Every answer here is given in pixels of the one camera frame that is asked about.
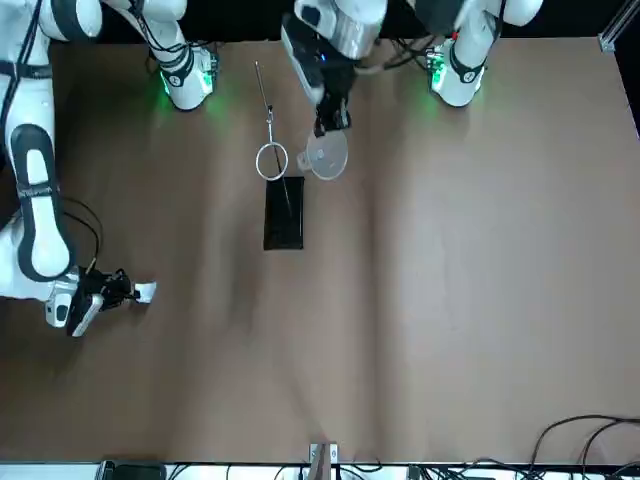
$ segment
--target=brown table surface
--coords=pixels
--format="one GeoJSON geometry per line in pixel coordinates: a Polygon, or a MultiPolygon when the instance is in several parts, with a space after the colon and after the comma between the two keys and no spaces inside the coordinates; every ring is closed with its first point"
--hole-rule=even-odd
{"type": "Polygon", "coordinates": [[[328,438],[345,460],[524,462],[555,420],[638,413],[640,144],[594,39],[499,42],[464,110],[413,67],[360,79],[346,171],[307,178],[302,252],[262,251],[253,61],[290,174],[314,118],[279,43],[224,46],[190,113],[143,46],[52,56],[63,192],[102,218],[101,267],[158,291],[80,341],[0,303],[3,459],[304,461],[328,438]]]}

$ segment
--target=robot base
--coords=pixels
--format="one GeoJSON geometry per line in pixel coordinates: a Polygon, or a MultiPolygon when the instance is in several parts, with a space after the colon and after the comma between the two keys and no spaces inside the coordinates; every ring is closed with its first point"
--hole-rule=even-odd
{"type": "Polygon", "coordinates": [[[436,50],[442,55],[443,63],[431,76],[431,90],[452,107],[464,107],[471,102],[475,93],[480,89],[485,67],[469,82],[464,83],[458,73],[451,66],[451,49],[455,42],[451,39],[445,41],[436,50]]]}

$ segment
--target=black cable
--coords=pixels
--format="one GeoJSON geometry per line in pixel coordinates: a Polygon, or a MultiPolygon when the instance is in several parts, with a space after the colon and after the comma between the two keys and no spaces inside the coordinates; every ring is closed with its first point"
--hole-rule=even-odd
{"type": "Polygon", "coordinates": [[[640,466],[640,461],[636,460],[634,462],[629,462],[623,466],[621,466],[618,470],[616,470],[615,472],[613,472],[611,475],[606,475],[606,477],[618,477],[620,476],[620,474],[622,472],[624,472],[625,470],[629,469],[629,468],[633,468],[636,467],[638,468],[640,466]]]}
{"type": "Polygon", "coordinates": [[[435,41],[435,36],[431,36],[429,38],[429,41],[420,49],[415,50],[412,47],[415,45],[415,43],[417,42],[417,40],[419,39],[414,39],[413,41],[411,41],[410,43],[406,43],[401,39],[393,39],[392,42],[396,42],[398,45],[400,45],[402,52],[399,52],[396,57],[390,59],[388,62],[386,62],[384,64],[384,70],[391,70],[394,68],[398,68],[401,67],[403,65],[406,65],[409,62],[413,62],[415,61],[417,63],[417,65],[421,68],[421,69],[426,69],[426,67],[424,65],[422,65],[420,62],[418,62],[418,58],[425,56],[425,52],[424,50],[426,50],[427,48],[429,48],[433,42],[435,41]],[[405,54],[409,54],[408,57],[403,58],[402,60],[399,60],[397,62],[395,62],[396,59],[401,58],[403,55],[405,54]]]}
{"type": "Polygon", "coordinates": [[[373,468],[363,468],[363,467],[360,467],[359,465],[351,465],[351,467],[355,468],[361,473],[376,473],[382,470],[382,464],[380,463],[380,460],[377,458],[376,458],[376,463],[378,465],[373,468]]]}
{"type": "Polygon", "coordinates": [[[587,440],[587,443],[585,444],[584,448],[582,449],[581,464],[582,464],[582,477],[583,478],[585,478],[586,473],[587,473],[587,457],[589,456],[589,450],[591,449],[591,445],[596,440],[596,438],[598,438],[599,435],[601,435],[606,430],[609,430],[610,428],[613,428],[613,427],[615,427],[617,425],[636,425],[636,426],[640,426],[640,422],[636,421],[635,419],[615,420],[615,421],[613,421],[611,423],[607,423],[606,425],[603,425],[602,427],[598,428],[595,432],[593,432],[593,434],[591,434],[591,436],[589,437],[589,440],[587,440]]]}
{"type": "Polygon", "coordinates": [[[358,480],[364,480],[364,477],[362,475],[360,475],[359,473],[354,472],[353,470],[349,470],[348,468],[344,468],[341,467],[340,465],[338,465],[338,470],[341,470],[343,472],[347,472],[349,475],[352,475],[353,477],[357,478],[358,480]]]}
{"type": "Polygon", "coordinates": [[[186,469],[188,469],[192,465],[193,465],[192,463],[180,463],[176,465],[176,468],[173,469],[173,472],[171,472],[171,475],[169,475],[169,478],[167,480],[175,480],[178,477],[178,475],[180,475],[182,472],[184,472],[186,469]]]}
{"type": "MultiPolygon", "coordinates": [[[[393,46],[396,48],[396,51],[399,50],[404,50],[405,52],[409,52],[411,54],[411,60],[413,61],[413,63],[415,63],[418,68],[426,73],[429,73],[429,70],[427,69],[426,65],[423,65],[422,63],[420,63],[420,61],[418,60],[418,58],[421,57],[425,57],[426,54],[424,51],[419,51],[419,50],[413,50],[411,49],[404,41],[400,40],[400,39],[395,39],[395,40],[391,40],[391,43],[393,43],[393,46]]],[[[424,48],[425,50],[430,46],[430,44],[427,44],[424,48]]]]}
{"type": "Polygon", "coordinates": [[[289,465],[283,465],[283,466],[281,466],[281,467],[278,469],[278,471],[276,472],[276,474],[274,475],[273,480],[277,480],[277,479],[278,479],[278,475],[280,475],[280,474],[284,471],[284,469],[285,469],[285,468],[287,468],[288,466],[289,466],[289,465]]]}
{"type": "Polygon", "coordinates": [[[75,220],[80,225],[84,225],[93,234],[93,238],[95,240],[95,248],[94,248],[94,253],[93,253],[93,261],[91,263],[95,264],[95,262],[98,260],[98,255],[100,254],[100,239],[98,238],[98,233],[96,232],[95,228],[93,228],[87,222],[82,220],[80,217],[76,217],[72,213],[63,212],[63,214],[65,216],[69,217],[70,219],[75,220]]]}
{"type": "Polygon", "coordinates": [[[498,20],[496,21],[496,32],[494,33],[493,43],[498,41],[500,35],[502,35],[502,27],[504,26],[504,11],[507,8],[507,0],[502,0],[500,4],[500,13],[498,15],[498,20]]]}
{"type": "Polygon", "coordinates": [[[73,203],[73,204],[78,205],[79,207],[83,208],[96,221],[96,223],[98,225],[98,231],[100,232],[100,248],[98,249],[98,254],[100,254],[100,251],[102,250],[102,246],[104,245],[104,226],[102,225],[102,222],[100,221],[100,217],[98,217],[96,212],[89,205],[84,203],[82,200],[77,200],[75,198],[65,197],[65,196],[63,196],[61,198],[65,202],[73,203]]]}
{"type": "Polygon", "coordinates": [[[165,47],[160,44],[156,36],[153,34],[144,16],[140,15],[139,17],[136,17],[136,20],[138,21],[138,25],[140,25],[140,31],[142,32],[142,35],[145,37],[145,40],[147,41],[147,43],[151,46],[151,48],[159,52],[179,53],[181,50],[184,50],[187,47],[204,47],[205,45],[209,44],[209,42],[207,41],[184,42],[184,43],[175,43],[170,47],[165,47]]]}
{"type": "Polygon", "coordinates": [[[16,92],[18,91],[18,85],[20,84],[20,66],[27,64],[29,56],[31,55],[31,50],[33,49],[33,44],[35,43],[38,19],[40,18],[41,8],[42,0],[38,0],[33,10],[33,14],[31,15],[31,20],[29,21],[29,26],[27,27],[27,33],[25,34],[24,40],[22,41],[22,46],[20,47],[20,52],[18,53],[18,59],[16,60],[16,75],[12,76],[9,79],[9,84],[5,92],[4,101],[2,102],[2,109],[0,110],[0,135],[2,136],[2,148],[5,151],[7,160],[9,159],[9,150],[5,146],[4,138],[6,138],[5,128],[7,126],[9,110],[11,109],[11,104],[13,103],[16,92]]]}
{"type": "Polygon", "coordinates": [[[531,471],[536,463],[536,460],[538,459],[538,453],[540,452],[540,446],[542,445],[542,441],[544,440],[544,438],[547,436],[547,434],[553,430],[554,428],[557,428],[561,425],[565,425],[567,423],[572,423],[572,422],[577,422],[580,420],[609,420],[611,422],[623,422],[623,423],[632,423],[632,424],[637,424],[640,425],[640,418],[634,418],[634,417],[628,417],[628,418],[624,418],[624,417],[615,417],[613,415],[600,415],[600,414],[590,414],[590,415],[577,415],[575,417],[569,417],[569,418],[565,418],[563,420],[559,420],[555,423],[552,423],[551,425],[549,425],[547,428],[545,428],[542,433],[540,434],[540,436],[538,437],[538,440],[536,441],[536,445],[533,449],[533,453],[531,454],[531,460],[529,462],[529,471],[531,471]]]}

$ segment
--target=black background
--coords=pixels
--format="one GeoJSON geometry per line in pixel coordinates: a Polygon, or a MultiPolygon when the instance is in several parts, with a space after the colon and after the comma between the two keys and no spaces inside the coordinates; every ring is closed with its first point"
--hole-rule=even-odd
{"type": "MultiPolygon", "coordinates": [[[[189,40],[237,42],[278,40],[285,12],[293,0],[189,0],[180,21],[189,40]]],[[[622,6],[623,0],[545,0],[536,18],[524,27],[506,26],[504,37],[595,37],[622,6]]],[[[100,41],[140,41],[133,29],[104,8],[100,41]]],[[[389,0],[382,36],[412,37],[423,33],[405,0],[389,0]]]]}

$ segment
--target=green led light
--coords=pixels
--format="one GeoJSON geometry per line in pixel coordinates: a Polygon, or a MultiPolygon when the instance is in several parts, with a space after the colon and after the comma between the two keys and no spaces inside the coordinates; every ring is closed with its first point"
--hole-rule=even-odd
{"type": "Polygon", "coordinates": [[[434,92],[439,92],[444,83],[444,77],[447,76],[447,67],[443,64],[431,76],[431,88],[434,92]]]}
{"type": "Polygon", "coordinates": [[[164,75],[162,75],[162,72],[160,72],[160,78],[162,79],[162,84],[164,85],[164,93],[171,96],[171,94],[169,93],[169,85],[167,84],[164,75]]]}

